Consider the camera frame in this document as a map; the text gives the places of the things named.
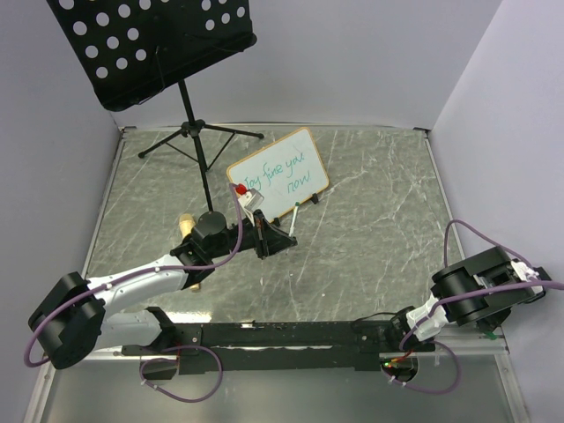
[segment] small whiteboard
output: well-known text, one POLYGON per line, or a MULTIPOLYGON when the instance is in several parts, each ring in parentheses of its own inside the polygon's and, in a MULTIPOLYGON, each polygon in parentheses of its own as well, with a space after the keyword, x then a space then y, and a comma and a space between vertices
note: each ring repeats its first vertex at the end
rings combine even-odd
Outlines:
POLYGON ((255 188, 260 209, 272 221, 329 186, 309 128, 300 128, 227 168, 231 182, 255 188))

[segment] white wall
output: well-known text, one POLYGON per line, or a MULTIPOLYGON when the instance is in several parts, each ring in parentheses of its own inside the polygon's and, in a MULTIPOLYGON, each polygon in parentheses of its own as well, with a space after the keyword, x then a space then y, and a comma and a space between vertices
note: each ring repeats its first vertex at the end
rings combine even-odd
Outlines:
MULTIPOLYGON (((456 217, 564 280, 564 2, 504 0, 431 132, 456 217)), ((468 254, 485 245, 463 233, 468 254)), ((564 421, 564 293, 504 326, 534 423, 564 421)))
MULTIPOLYGON (((251 0, 258 43, 188 79, 196 115, 431 128, 500 2, 251 0)), ((186 119, 175 87, 114 117, 186 119)))
POLYGON ((15 422, 37 375, 27 318, 82 268, 118 133, 46 2, 2 1, 0 57, 0 420, 15 422))

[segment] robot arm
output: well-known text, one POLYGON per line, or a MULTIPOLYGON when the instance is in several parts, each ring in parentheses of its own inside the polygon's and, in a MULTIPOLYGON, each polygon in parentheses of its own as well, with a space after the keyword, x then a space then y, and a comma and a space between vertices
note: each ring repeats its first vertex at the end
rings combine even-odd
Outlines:
POLYGON ((391 319, 390 337, 397 341, 413 330, 404 343, 404 349, 412 349, 435 337, 447 323, 462 326, 475 322, 481 331, 491 332, 507 319, 511 307, 545 296, 542 286, 527 286, 533 278, 550 280, 543 268, 532 269, 521 261, 511 260, 499 247, 483 251, 435 273, 429 300, 419 308, 398 312, 391 319), (487 288, 515 285, 523 285, 523 289, 459 298, 487 288))
MULTIPOLYGON (((239 204, 247 218, 242 222, 239 251, 254 249, 261 259, 297 245, 277 227, 271 226, 260 210, 260 194, 244 193, 239 204)), ((227 228, 225 217, 216 211, 205 213, 182 240, 181 245, 160 259, 136 269, 102 278, 85 280, 74 272, 63 276, 29 319, 35 330, 46 316, 67 300, 94 288, 102 288, 49 322, 38 339, 55 368, 67 368, 95 349, 117 345, 157 345, 165 338, 170 321, 159 308, 138 313, 121 313, 125 308, 155 295, 171 293, 199 284, 215 271, 212 259, 226 256, 237 243, 238 226, 227 228), (186 271, 185 266, 207 266, 186 271), (139 273, 119 285, 112 281, 139 273)))

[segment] black music stand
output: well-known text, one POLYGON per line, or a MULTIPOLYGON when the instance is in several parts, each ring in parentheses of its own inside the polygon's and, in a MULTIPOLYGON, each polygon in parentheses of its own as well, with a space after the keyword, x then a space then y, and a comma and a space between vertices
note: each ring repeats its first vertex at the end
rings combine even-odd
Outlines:
POLYGON ((197 120, 184 79, 256 43, 249 0, 47 0, 67 36, 101 105, 122 111, 177 84, 188 121, 138 154, 162 145, 196 161, 208 209, 213 210, 206 172, 236 134, 263 134, 208 125, 197 120), (208 166, 199 133, 231 133, 208 166), (169 144, 192 137, 196 158, 169 144))

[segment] perforated metal sheet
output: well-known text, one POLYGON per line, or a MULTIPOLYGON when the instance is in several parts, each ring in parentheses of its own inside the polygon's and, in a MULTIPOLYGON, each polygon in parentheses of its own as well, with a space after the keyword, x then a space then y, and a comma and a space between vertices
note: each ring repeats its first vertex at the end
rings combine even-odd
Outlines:
POLYGON ((249 0, 48 0, 100 103, 124 110, 256 42, 249 0))

